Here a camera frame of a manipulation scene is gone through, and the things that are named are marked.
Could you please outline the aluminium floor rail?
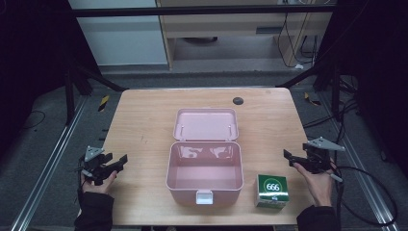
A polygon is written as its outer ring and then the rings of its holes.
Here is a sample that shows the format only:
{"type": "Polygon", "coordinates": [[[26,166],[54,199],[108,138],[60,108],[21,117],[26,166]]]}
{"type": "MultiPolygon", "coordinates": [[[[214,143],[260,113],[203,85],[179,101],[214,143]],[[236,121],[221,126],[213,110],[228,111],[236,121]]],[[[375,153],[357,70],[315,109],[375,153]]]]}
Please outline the aluminium floor rail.
{"type": "Polygon", "coordinates": [[[80,96],[77,105],[74,107],[74,116],[64,127],[57,143],[55,144],[50,157],[48,158],[36,184],[28,196],[23,208],[15,218],[11,231],[26,231],[33,215],[35,214],[40,201],[49,185],[49,182],[57,168],[57,165],[64,154],[64,151],[70,141],[70,138],[83,114],[84,108],[88,102],[87,96],[80,96]]]}
{"type": "Polygon", "coordinates": [[[356,170],[354,170],[356,179],[364,192],[376,221],[382,224],[382,231],[399,231],[396,221],[394,221],[396,215],[393,214],[387,206],[386,201],[381,195],[379,184],[375,183],[372,177],[365,174],[366,168],[358,157],[350,138],[345,132],[341,131],[341,125],[336,119],[331,120],[331,124],[333,125],[334,130],[338,133],[340,144],[345,147],[345,156],[347,160],[352,167],[356,167],[356,170]]]}

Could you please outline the black curtain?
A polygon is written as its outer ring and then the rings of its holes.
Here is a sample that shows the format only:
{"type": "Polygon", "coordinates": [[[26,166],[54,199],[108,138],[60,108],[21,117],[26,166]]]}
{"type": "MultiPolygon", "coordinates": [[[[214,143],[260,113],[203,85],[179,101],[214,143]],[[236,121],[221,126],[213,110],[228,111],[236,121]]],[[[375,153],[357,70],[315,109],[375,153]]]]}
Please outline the black curtain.
{"type": "Polygon", "coordinates": [[[357,98],[387,157],[408,178],[408,0],[337,0],[320,50],[348,37],[340,72],[358,80],[357,98]]]}
{"type": "Polygon", "coordinates": [[[0,161],[34,101],[64,85],[68,63],[57,43],[76,64],[99,71],[78,20],[55,14],[71,9],[68,0],[0,0],[0,161]]]}

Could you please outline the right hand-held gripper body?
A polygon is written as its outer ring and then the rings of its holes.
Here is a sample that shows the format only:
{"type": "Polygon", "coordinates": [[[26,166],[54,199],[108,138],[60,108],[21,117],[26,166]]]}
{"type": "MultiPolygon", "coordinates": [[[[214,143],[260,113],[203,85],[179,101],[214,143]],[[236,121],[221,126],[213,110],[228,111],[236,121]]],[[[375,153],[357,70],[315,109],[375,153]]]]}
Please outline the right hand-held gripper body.
{"type": "Polygon", "coordinates": [[[307,154],[310,165],[306,167],[313,174],[327,173],[335,181],[342,183],[343,179],[335,172],[332,167],[330,151],[345,151],[340,146],[323,137],[307,141],[303,144],[303,150],[307,154]]]}

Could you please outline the pink plastic storage box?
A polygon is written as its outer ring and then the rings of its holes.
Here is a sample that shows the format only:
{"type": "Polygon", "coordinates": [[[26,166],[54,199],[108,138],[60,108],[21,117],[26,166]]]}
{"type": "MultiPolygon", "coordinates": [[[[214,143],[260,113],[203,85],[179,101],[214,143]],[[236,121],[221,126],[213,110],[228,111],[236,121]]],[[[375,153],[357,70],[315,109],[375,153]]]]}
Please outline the pink plastic storage box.
{"type": "Polygon", "coordinates": [[[243,187],[236,112],[228,108],[181,109],[169,150],[166,186],[182,205],[229,206],[243,187]]]}

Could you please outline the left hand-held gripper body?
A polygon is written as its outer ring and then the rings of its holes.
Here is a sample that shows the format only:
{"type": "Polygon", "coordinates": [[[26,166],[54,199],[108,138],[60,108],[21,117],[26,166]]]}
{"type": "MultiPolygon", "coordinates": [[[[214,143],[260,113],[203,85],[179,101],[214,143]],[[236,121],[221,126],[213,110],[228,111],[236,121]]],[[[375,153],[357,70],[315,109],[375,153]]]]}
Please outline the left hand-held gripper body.
{"type": "Polygon", "coordinates": [[[86,153],[80,160],[81,172],[88,180],[99,186],[111,174],[106,170],[107,163],[103,162],[104,149],[88,146],[86,153]]]}

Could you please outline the white cabinet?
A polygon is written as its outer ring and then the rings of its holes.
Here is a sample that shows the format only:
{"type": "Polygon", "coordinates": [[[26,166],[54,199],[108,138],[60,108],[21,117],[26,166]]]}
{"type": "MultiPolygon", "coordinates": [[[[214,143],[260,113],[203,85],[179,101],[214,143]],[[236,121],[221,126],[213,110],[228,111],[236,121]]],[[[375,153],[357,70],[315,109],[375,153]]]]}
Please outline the white cabinet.
{"type": "MultiPolygon", "coordinates": [[[[155,0],[68,0],[73,10],[155,8],[155,0]]],[[[99,66],[167,64],[158,16],[78,17],[99,66]]]]}

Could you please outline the yellow black tape marker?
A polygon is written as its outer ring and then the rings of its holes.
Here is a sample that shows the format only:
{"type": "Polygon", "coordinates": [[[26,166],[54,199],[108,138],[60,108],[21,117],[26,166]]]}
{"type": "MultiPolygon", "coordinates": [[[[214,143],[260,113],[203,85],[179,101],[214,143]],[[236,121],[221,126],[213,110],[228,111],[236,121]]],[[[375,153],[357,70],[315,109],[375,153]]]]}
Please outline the yellow black tape marker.
{"type": "Polygon", "coordinates": [[[101,102],[100,102],[99,107],[98,107],[98,112],[103,112],[104,111],[109,99],[110,99],[109,95],[104,95],[102,97],[101,102]]]}
{"type": "Polygon", "coordinates": [[[315,105],[315,106],[320,106],[320,100],[319,100],[319,96],[315,93],[315,92],[305,92],[304,93],[304,98],[306,101],[308,101],[309,103],[315,105]]]}

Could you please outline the green cardboard box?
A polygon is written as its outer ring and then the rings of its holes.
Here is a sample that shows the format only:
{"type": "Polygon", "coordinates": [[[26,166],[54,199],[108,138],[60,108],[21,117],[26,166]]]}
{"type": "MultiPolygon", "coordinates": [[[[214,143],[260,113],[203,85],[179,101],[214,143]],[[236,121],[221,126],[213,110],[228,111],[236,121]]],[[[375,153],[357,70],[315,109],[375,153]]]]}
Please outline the green cardboard box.
{"type": "Polygon", "coordinates": [[[258,174],[255,183],[255,206],[283,209],[290,201],[284,176],[258,174]]]}

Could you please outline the black metal stand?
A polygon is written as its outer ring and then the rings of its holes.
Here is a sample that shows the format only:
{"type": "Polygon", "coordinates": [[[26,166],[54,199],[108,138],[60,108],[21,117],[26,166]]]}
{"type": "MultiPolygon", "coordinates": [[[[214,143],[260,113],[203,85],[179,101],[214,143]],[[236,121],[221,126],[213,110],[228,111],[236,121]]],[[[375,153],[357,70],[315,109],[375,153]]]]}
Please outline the black metal stand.
{"type": "Polygon", "coordinates": [[[91,70],[75,65],[70,67],[67,73],[64,75],[64,87],[65,87],[65,100],[66,100],[66,125],[68,125],[75,115],[75,103],[73,88],[76,88],[81,95],[91,95],[92,86],[90,85],[88,78],[95,80],[96,82],[108,87],[115,91],[125,91],[126,88],[121,87],[110,80],[104,78],[101,74],[92,72],[91,70]]]}
{"type": "Polygon", "coordinates": [[[314,66],[303,71],[292,80],[277,85],[277,88],[289,89],[310,76],[317,76],[313,84],[314,89],[317,91],[325,90],[328,85],[331,85],[331,112],[340,121],[340,70],[336,61],[318,61],[314,66]]]}

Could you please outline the person's right hand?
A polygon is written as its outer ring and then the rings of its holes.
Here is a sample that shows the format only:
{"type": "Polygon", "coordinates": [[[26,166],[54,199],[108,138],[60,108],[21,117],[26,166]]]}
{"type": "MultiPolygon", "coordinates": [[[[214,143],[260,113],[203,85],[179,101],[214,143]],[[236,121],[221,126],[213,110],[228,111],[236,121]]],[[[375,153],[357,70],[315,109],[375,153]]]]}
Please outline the person's right hand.
{"type": "Polygon", "coordinates": [[[331,207],[332,201],[332,171],[313,174],[306,170],[301,164],[294,163],[293,167],[304,177],[309,192],[314,198],[316,207],[331,207]]]}

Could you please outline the black horizontal bar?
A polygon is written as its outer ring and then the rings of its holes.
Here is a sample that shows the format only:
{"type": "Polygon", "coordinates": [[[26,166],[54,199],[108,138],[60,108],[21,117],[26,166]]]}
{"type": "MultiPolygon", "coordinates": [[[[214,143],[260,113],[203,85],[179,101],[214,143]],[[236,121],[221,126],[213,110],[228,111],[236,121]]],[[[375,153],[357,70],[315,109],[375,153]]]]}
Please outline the black horizontal bar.
{"type": "Polygon", "coordinates": [[[76,17],[151,16],[151,15],[201,15],[239,13],[329,13],[337,5],[253,5],[253,6],[197,6],[129,9],[71,10],[76,17]]]}

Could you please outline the person's left hand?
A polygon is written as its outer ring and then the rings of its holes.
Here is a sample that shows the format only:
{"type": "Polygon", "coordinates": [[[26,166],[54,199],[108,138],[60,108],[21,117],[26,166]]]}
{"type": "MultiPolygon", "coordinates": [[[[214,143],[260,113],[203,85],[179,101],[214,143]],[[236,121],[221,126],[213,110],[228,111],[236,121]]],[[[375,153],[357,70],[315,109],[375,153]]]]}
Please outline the person's left hand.
{"type": "Polygon", "coordinates": [[[83,193],[103,193],[109,194],[110,188],[112,187],[117,176],[117,172],[114,170],[111,175],[103,181],[99,186],[92,184],[86,179],[84,175],[81,175],[81,186],[83,193]]]}

